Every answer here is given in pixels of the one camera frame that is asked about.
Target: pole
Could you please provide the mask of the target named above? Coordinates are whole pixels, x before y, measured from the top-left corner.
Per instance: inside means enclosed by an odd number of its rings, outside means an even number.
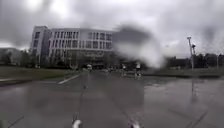
[[[217,59],[217,61],[216,61],[216,63],[217,63],[217,68],[219,68],[219,55],[217,55],[216,57],[217,57],[217,58],[216,58],[216,59]]]
[[[189,47],[190,47],[190,54],[191,54],[191,68],[194,70],[194,59],[193,59],[193,51],[192,51],[192,46],[191,46],[191,37],[187,37]]]

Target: windshield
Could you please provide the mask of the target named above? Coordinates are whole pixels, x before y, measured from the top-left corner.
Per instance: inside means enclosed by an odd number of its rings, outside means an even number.
[[[224,127],[222,0],[0,0],[0,128]]]

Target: light pole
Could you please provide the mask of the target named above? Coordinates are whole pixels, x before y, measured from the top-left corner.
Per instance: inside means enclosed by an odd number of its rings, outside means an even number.
[[[187,37],[189,47],[190,47],[190,54],[191,54],[191,68],[194,70],[194,59],[193,59],[193,52],[192,52],[192,45],[191,45],[191,37]]]
[[[193,49],[193,55],[195,55],[195,47],[196,47],[196,45],[195,44],[192,44],[191,47]]]
[[[217,64],[217,68],[219,68],[219,55],[216,55],[216,64]]]

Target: person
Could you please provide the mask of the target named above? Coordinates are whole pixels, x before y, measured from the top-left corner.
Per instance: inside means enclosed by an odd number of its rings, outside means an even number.
[[[136,63],[135,68],[135,78],[141,77],[141,64],[139,62]]]
[[[107,68],[107,75],[109,75],[111,73],[110,68]]]
[[[111,67],[109,67],[107,70],[108,70],[108,73],[112,72],[112,68]]]
[[[87,69],[88,69],[89,72],[91,72],[92,71],[92,65],[91,64],[88,64],[87,65]]]
[[[126,76],[126,70],[127,70],[127,67],[125,64],[122,64],[122,76]]]

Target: road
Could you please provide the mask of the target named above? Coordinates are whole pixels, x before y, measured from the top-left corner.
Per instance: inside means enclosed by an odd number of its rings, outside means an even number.
[[[84,128],[128,128],[131,119],[145,128],[223,128],[223,85],[222,79],[82,73],[1,87],[0,119],[5,127],[21,119],[14,128],[71,128],[79,113]]]

